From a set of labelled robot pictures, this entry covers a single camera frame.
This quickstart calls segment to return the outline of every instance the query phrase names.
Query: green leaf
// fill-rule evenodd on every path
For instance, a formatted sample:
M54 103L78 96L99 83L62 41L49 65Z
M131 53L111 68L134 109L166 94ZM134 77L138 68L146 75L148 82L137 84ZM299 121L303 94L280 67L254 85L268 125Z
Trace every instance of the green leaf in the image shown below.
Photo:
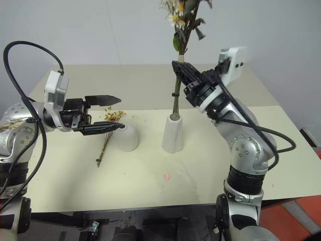
M177 29L175 36L179 37L183 41L183 43L186 42L185 34L181 29Z
M176 51L179 51L181 48L181 42L178 36L174 35L173 37L173 46Z

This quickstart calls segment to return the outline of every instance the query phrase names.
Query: white flower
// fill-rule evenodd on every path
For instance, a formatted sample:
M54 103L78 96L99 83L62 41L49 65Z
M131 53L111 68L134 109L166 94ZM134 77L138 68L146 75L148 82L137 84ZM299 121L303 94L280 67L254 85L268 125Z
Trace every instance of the white flower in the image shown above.
M178 20L175 24L176 28L179 28L181 30L184 30L185 22L183 20Z
M178 1L177 0L162 0L161 8L167 10L170 14L175 14L175 10L177 8Z
M176 23L179 20L179 17L177 15L173 15L173 16L170 15L168 17L168 20L170 21L171 26L174 27L174 26L176 26Z
M184 5L182 3L178 3L176 7L176 13L179 17L183 16L184 14Z

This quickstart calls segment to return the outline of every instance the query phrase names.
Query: beige table surface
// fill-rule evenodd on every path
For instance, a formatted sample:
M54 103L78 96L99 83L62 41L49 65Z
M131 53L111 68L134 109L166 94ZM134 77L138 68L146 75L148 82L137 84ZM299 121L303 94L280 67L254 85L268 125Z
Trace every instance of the beige table surface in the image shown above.
M279 106L250 108L263 127L282 132L297 149L280 154L279 164L265 177L264 199L321 194L321 161ZM104 135L48 133L45 160L28 187L33 212L123 209L215 203L230 165L229 149L209 119L197 109L183 109L184 149L169 154L161 148L170 110L127 110L122 119L134 125L140 143L124 152L111 139L101 166ZM94 121L104 111L91 112ZM276 138L278 148L287 143ZM40 154L37 142L32 169Z

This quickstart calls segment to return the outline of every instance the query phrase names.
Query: flower stem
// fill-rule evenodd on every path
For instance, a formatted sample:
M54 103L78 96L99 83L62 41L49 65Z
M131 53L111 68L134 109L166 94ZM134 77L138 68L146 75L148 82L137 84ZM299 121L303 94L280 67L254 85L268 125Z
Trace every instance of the flower stem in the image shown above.
M190 39L190 35L191 35L192 30L193 30L193 25L194 25L194 22L195 22L195 19L196 19L198 8L199 8L199 3L197 4L197 6L194 9L193 16L192 16L192 19L190 20L190 23L185 28L184 34L185 34L185 40L186 41L184 42L184 44L181 44L181 48L179 50L179 54L180 55L184 55L185 52L186 52L187 43L188 43L188 41ZM178 78L176 78L175 89L174 89L173 114L170 117L173 121L179 120L179 118L180 118L180 113L179 113L180 90L181 90L181 81Z
M106 149L106 146L112 136L113 132L109 132L107 135L106 135L106 139L105 139L105 142L104 142L104 145L102 147L102 150L101 150L101 153L100 153L100 156L98 159L96 159L96 162L97 162L97 167L100 166L100 163L101 163L101 159L103 158L104 156L104 153L105 153L105 149Z

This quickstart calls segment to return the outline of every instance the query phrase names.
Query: gray floor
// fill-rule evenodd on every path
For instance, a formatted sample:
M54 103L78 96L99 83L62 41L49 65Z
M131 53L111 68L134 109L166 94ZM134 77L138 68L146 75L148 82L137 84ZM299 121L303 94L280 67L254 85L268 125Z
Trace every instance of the gray floor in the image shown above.
M208 222L209 218L215 216L215 207L211 205L85 212L84 215L90 220L109 220L109 223L100 226L99 241L111 241L119 229L131 225L142 230L144 240L176 240L175 225L171 221L174 223L180 217L187 217L192 222L201 241L216 240ZM81 231L83 230L32 221L29 230L19 235L19 241L78 241Z

